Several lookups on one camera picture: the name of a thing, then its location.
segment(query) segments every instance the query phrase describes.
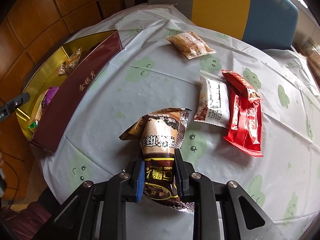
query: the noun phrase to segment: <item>box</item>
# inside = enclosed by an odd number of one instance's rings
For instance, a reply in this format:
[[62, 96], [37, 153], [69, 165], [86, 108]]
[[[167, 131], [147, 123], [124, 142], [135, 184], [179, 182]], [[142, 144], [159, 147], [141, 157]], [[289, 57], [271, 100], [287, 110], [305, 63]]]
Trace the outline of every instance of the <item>box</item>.
[[[70, 76], [58, 76], [57, 70], [74, 51], [82, 47], [80, 63]], [[62, 135], [86, 90], [105, 64], [123, 49], [118, 31], [85, 36], [61, 46], [39, 68], [28, 82], [23, 93], [30, 101], [20, 107], [17, 118], [30, 143], [55, 152]], [[38, 127], [28, 129], [28, 120], [36, 100], [49, 87], [59, 86]]]

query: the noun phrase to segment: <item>silver bolt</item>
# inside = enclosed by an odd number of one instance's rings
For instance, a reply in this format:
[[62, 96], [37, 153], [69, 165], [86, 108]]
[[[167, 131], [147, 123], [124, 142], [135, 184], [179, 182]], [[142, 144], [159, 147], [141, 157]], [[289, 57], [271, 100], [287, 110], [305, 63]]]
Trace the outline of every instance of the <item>silver bolt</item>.
[[91, 186], [92, 186], [92, 182], [90, 180], [86, 180], [82, 182], [82, 187], [91, 187]]
[[129, 173], [127, 173], [127, 172], [121, 172], [121, 173], [119, 174], [119, 177], [120, 177], [121, 179], [127, 179], [127, 178], [129, 178]]
[[198, 172], [194, 172], [191, 174], [191, 177], [193, 177], [194, 179], [199, 179], [199, 178], [201, 178], [201, 174]]
[[229, 187], [232, 187], [232, 188], [236, 188], [236, 187], [238, 187], [238, 183], [236, 183], [235, 181], [229, 181], [228, 182], [228, 185], [229, 185]]

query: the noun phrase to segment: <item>white snack package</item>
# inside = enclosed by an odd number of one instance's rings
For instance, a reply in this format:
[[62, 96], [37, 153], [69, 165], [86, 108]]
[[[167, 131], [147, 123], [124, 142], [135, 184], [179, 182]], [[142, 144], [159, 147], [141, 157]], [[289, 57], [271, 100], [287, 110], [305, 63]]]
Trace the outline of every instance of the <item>white snack package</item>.
[[200, 99], [194, 120], [229, 127], [229, 99], [225, 81], [208, 72], [200, 70]]

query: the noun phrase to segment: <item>round table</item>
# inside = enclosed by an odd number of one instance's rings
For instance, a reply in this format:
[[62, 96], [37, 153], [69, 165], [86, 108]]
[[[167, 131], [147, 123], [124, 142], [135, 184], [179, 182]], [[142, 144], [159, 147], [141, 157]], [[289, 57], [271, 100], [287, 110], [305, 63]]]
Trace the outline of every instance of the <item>round table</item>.
[[[58, 201], [83, 180], [102, 182], [126, 167], [139, 144], [118, 137], [141, 116], [185, 107], [193, 113], [181, 149], [184, 160], [213, 181], [237, 181], [288, 239], [307, 230], [320, 210], [320, 104], [303, 82], [257, 48], [195, 26], [174, 6], [129, 8], [72, 39], [113, 29], [119, 30], [124, 49], [84, 95], [56, 153], [37, 156]], [[197, 33], [217, 53], [188, 60], [165, 39], [185, 31]], [[200, 69], [217, 76], [221, 69], [236, 71], [263, 98], [263, 158], [250, 157], [223, 139], [227, 129], [193, 121]], [[147, 239], [150, 233], [153, 240], [192, 239], [193, 213], [145, 196], [128, 203], [126, 213], [128, 240]]]

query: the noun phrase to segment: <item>snack package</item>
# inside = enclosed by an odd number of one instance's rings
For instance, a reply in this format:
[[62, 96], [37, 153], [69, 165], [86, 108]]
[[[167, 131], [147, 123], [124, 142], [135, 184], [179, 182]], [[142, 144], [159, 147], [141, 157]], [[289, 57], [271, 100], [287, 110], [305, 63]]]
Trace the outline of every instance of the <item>snack package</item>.
[[229, 87], [230, 127], [224, 138], [235, 147], [253, 157], [263, 157], [261, 153], [262, 116], [260, 98], [249, 100], [247, 94], [240, 95], [240, 89]]
[[72, 55], [63, 63], [61, 63], [60, 68], [57, 71], [59, 76], [68, 76], [78, 65], [80, 56], [82, 52], [82, 47], [77, 49]]
[[194, 120], [228, 128], [230, 113], [227, 85], [221, 78], [202, 70], [199, 76], [200, 99]]
[[174, 182], [174, 149], [180, 148], [191, 110], [166, 108], [145, 115], [125, 131], [121, 140], [139, 138], [145, 160], [144, 193], [154, 201], [188, 211]]
[[172, 43], [188, 59], [217, 53], [214, 49], [209, 48], [194, 32], [179, 33], [166, 37], [166, 40]]
[[59, 87], [49, 87], [49, 89], [47, 89], [38, 97], [28, 121], [29, 129], [33, 129], [38, 126], [38, 122], [40, 121], [42, 115], [46, 111], [48, 105], [50, 104], [53, 96], [58, 91], [58, 89]]
[[247, 96], [249, 101], [260, 100], [257, 92], [254, 90], [242, 76], [231, 70], [221, 70], [222, 75], [228, 80], [241, 95]]

